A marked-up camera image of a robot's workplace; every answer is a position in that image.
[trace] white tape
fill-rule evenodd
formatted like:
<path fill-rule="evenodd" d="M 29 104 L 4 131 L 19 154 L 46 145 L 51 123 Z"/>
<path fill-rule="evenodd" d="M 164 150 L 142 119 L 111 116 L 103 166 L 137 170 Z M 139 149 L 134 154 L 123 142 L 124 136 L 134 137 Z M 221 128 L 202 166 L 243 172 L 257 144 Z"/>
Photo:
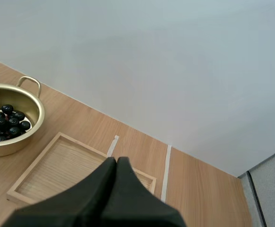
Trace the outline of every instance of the white tape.
<path fill-rule="evenodd" d="M 112 141 L 112 143 L 111 143 L 111 145 L 110 145 L 110 147 L 109 147 L 109 150 L 108 150 L 108 152 L 107 152 L 107 156 L 108 156 L 108 157 L 111 157 L 111 156 L 112 156 L 112 153 L 113 153 L 114 148 L 115 148 L 115 146 L 116 146 L 116 144 L 117 144 L 118 138 L 119 138 L 119 136 L 115 136 L 115 137 L 114 137 L 114 140 Z"/>
<path fill-rule="evenodd" d="M 169 175 L 169 164 L 170 164 L 170 156 L 171 156 L 171 145 L 168 145 L 167 154 L 166 154 L 166 162 L 165 162 L 165 174 L 164 180 L 162 182 L 162 190 L 161 190 L 161 201 L 166 201 L 167 196 L 167 186 L 168 186 L 168 175 Z"/>

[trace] wooden tray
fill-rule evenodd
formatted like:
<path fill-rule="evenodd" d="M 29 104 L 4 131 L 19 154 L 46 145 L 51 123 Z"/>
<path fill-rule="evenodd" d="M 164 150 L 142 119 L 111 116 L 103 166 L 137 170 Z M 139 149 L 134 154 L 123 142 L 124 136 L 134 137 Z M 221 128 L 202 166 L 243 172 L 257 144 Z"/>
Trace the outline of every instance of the wooden tray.
<path fill-rule="evenodd" d="M 45 200 L 77 184 L 106 158 L 106 154 L 59 132 L 10 188 L 7 199 L 20 205 Z M 153 194 L 156 178 L 133 170 Z"/>

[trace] metal pot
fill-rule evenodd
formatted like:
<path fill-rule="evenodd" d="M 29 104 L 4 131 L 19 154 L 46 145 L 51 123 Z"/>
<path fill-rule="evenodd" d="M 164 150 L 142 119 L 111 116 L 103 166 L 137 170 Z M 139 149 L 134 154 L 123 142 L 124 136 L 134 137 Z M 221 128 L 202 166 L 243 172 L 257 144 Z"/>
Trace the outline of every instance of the metal pot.
<path fill-rule="evenodd" d="M 30 80 L 38 85 L 38 92 L 35 95 L 22 89 L 20 86 L 24 80 Z M 13 105 L 14 110 L 25 113 L 26 120 L 31 123 L 27 133 L 19 137 L 0 142 L 0 157 L 13 154 L 24 148 L 31 139 L 31 136 L 40 128 L 44 122 L 44 105 L 39 99 L 41 94 L 41 83 L 31 77 L 22 77 L 16 86 L 0 84 L 0 108 L 4 104 Z"/>

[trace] gray wall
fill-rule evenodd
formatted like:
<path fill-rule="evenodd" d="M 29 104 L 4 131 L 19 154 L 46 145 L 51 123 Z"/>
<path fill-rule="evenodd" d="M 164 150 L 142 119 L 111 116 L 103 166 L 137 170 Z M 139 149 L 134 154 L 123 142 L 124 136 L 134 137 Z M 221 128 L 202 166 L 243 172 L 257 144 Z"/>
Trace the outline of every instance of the gray wall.
<path fill-rule="evenodd" d="M 275 155 L 251 169 L 250 173 L 266 224 L 268 227 L 275 227 Z M 263 225 L 248 176 L 244 174 L 241 179 L 252 215 L 253 226 L 262 227 Z"/>

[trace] wooden table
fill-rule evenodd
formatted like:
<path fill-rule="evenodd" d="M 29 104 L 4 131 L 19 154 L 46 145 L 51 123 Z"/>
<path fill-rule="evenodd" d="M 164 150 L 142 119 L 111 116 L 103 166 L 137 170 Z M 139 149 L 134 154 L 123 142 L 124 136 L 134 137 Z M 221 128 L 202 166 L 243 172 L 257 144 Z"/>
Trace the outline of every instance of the wooden table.
<path fill-rule="evenodd" d="M 0 83 L 15 85 L 21 76 L 0 63 Z M 29 81 L 22 88 L 37 90 Z M 113 156 L 128 156 L 135 168 L 156 177 L 155 196 L 160 198 L 166 144 L 46 85 L 40 99 L 46 109 L 44 125 L 25 149 L 0 157 L 0 225 L 17 207 L 6 200 L 7 190 L 59 131 L 104 153 L 118 135 Z M 180 210 L 189 227 L 251 226 L 240 180 L 176 149 L 171 152 L 166 203 Z"/>

